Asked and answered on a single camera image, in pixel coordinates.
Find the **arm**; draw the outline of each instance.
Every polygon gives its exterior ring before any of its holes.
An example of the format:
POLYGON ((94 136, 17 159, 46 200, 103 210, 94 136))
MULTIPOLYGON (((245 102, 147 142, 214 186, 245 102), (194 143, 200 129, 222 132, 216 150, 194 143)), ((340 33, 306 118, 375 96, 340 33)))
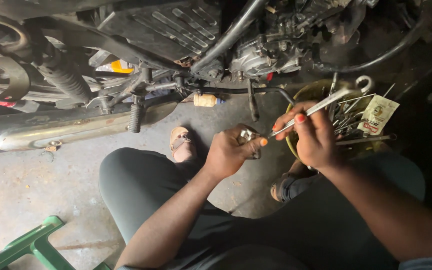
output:
MULTIPOLYGON (((391 183, 372 181, 340 159, 326 112, 321 110, 309 117, 301 114, 314 104, 297 104, 276 121, 274 130, 295 119, 297 152, 302 162, 319 170, 338 188, 397 260, 432 257, 432 211, 391 183)), ((288 133, 281 133, 276 139, 281 140, 288 133)))
POLYGON ((124 248, 116 269, 123 265, 158 268, 176 256, 211 191, 235 174, 246 157, 267 144, 266 139, 257 138, 239 146, 236 138, 243 127, 238 125, 214 136, 203 168, 141 225, 124 248))

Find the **black trousers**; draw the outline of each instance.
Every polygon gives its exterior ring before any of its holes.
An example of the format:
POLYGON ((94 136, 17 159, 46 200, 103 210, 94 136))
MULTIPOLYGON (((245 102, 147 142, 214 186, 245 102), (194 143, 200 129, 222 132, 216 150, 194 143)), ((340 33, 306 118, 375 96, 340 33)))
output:
MULTIPOLYGON (((378 153, 354 162, 363 172, 423 199, 423 175, 408 159, 378 153)), ((99 189, 124 241, 197 171, 195 161, 173 163, 153 151, 121 148, 110 153, 100 167, 99 189)), ((393 268, 395 261, 351 203, 324 176, 314 177, 318 181, 306 179, 311 182, 307 190, 264 218, 234 217, 206 202, 166 268, 195 268, 209 255, 249 244, 280 249, 314 269, 393 268)))

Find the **person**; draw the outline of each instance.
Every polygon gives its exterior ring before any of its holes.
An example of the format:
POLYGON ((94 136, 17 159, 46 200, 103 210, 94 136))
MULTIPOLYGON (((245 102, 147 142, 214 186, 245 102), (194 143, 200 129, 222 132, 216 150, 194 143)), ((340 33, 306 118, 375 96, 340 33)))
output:
POLYGON ((312 176, 319 180, 290 181, 306 183, 304 192, 291 191, 288 181, 276 183, 273 197, 287 202, 263 218, 234 217, 207 201, 220 181, 268 143, 260 137, 239 145, 244 125, 214 135, 202 167, 183 127, 171 133, 176 163, 153 151, 110 153, 99 185, 127 244, 116 268, 394 269, 399 262, 402 270, 432 269, 432 211, 420 202, 419 169, 388 152, 343 159, 326 112, 303 114, 314 104, 297 103, 273 130, 295 120, 297 152, 320 172, 312 176))

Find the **red cap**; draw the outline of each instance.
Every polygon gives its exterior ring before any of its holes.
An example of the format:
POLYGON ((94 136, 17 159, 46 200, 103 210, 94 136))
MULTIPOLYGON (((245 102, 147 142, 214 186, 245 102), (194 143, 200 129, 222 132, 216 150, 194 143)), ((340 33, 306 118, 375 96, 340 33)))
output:
POLYGON ((3 102, 3 101, 0 101, 0 105, 4 106, 4 107, 13 107, 13 106, 16 105, 16 102, 3 102))
POLYGON ((270 72, 270 73, 267 74, 267 76, 266 76, 266 80, 269 82, 269 81, 271 81, 272 79, 273 79, 273 72, 270 72))

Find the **hand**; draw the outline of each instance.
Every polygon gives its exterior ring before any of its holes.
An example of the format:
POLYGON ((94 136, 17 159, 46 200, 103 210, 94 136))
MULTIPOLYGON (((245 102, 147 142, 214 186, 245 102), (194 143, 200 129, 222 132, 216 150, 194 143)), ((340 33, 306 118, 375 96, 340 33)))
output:
MULTIPOLYGON (((296 145, 297 154, 301 161, 317 170, 340 163, 336 154, 333 125, 329 121, 327 112, 323 109, 307 117, 303 112, 316 105, 315 101, 297 103, 288 113, 276 120, 273 131, 281 130, 291 119, 294 119, 294 131, 299 140, 296 145)), ((276 140, 282 140, 291 129, 276 135, 276 140)))
POLYGON ((247 126, 238 124, 234 128, 226 129, 214 135, 202 170, 209 173, 217 181, 234 175, 247 157, 268 143, 266 138, 259 137, 239 145, 237 138, 244 128, 247 126))

